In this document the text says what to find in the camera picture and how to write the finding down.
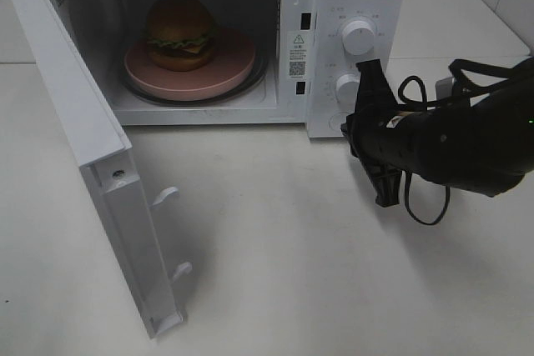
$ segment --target white microwave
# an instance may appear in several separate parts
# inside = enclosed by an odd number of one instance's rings
[[[43,81],[150,337],[184,321],[174,285],[192,266],[159,247],[122,125],[303,123],[339,137],[354,109],[356,63],[387,65],[401,0],[199,0],[217,23],[247,35],[258,57],[231,96],[159,102],[124,75],[156,0],[13,0]]]

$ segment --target black cable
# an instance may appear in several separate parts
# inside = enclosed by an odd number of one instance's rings
[[[428,223],[428,222],[423,221],[420,218],[418,218],[414,214],[414,212],[411,211],[411,207],[410,207],[410,186],[411,186],[411,175],[412,174],[409,171],[405,171],[405,173],[406,173],[406,180],[404,182],[404,207],[406,208],[406,211],[408,212],[408,214],[415,221],[417,221],[420,224],[423,224],[423,225],[436,225],[436,224],[438,224],[443,219],[447,209],[449,208],[449,202],[451,201],[451,188],[445,186],[445,203],[443,204],[443,209],[441,210],[440,215],[437,216],[437,218],[434,221]]]
[[[419,89],[421,91],[421,100],[420,101],[412,101],[417,102],[417,110],[416,111],[427,111],[428,110],[428,97],[426,95],[426,87],[425,83],[423,83],[423,80],[417,77],[416,75],[410,75],[407,79],[405,79],[402,84],[399,86],[399,99],[406,103],[406,100],[410,101],[405,94],[404,91],[409,83],[416,82],[419,85]],[[411,187],[411,176],[412,173],[409,171],[405,171],[406,179],[404,182],[404,207],[406,208],[406,211],[408,214],[418,223],[423,225],[436,225],[438,224],[443,217],[445,216],[445,213],[447,209],[449,208],[449,202],[451,201],[451,188],[445,186],[445,203],[443,204],[443,209],[441,210],[441,213],[437,218],[428,223],[426,221],[421,220],[418,218],[414,212],[411,210],[410,207],[410,187]]]
[[[417,81],[420,88],[424,88],[421,85],[420,78],[417,76],[408,77],[399,87],[399,99],[406,105],[400,106],[399,110],[403,111],[420,111],[423,108],[439,108],[443,106],[449,106],[452,103],[457,103],[462,100],[476,98],[477,96],[487,95],[488,93],[494,93],[503,88],[509,88],[510,86],[519,83],[525,79],[534,78],[534,58],[528,58],[523,60],[512,68],[504,68],[498,66],[492,66],[490,64],[472,62],[470,60],[457,59],[449,66],[452,76],[455,80],[464,88],[464,93],[456,95],[454,97],[448,97],[438,100],[432,100],[428,102],[426,98],[422,101],[407,98],[404,94],[406,85],[410,81]],[[505,78],[498,83],[487,85],[482,87],[472,82],[465,74],[464,71],[470,71],[472,73],[479,73],[488,77]]]
[[[421,90],[421,99],[422,99],[421,101],[414,101],[412,99],[409,99],[404,94],[404,91],[405,91],[406,87],[412,81],[417,82],[417,84],[419,85],[419,89]],[[420,79],[419,77],[417,77],[416,75],[410,75],[407,79],[405,79],[402,82],[402,84],[399,86],[398,94],[399,94],[399,99],[402,102],[404,102],[406,104],[408,104],[408,103],[416,103],[418,108],[420,108],[423,111],[428,109],[428,98],[426,96],[425,83],[423,83],[423,80]]]

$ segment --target microwave door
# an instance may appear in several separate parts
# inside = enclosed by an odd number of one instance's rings
[[[44,84],[150,337],[183,321],[130,141],[50,0],[13,0]],[[173,190],[163,191],[161,202]]]

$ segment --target cheese slice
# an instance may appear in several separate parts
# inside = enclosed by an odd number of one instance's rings
[[[182,48],[181,50],[183,50],[184,52],[192,53],[192,54],[199,54],[204,46],[205,46],[205,43],[202,43],[200,45],[192,46],[190,48],[186,48],[186,49]]]

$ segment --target warning label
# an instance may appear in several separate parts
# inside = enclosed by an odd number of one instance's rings
[[[288,78],[304,81],[308,75],[306,63],[310,45],[308,31],[287,33],[287,75]]]

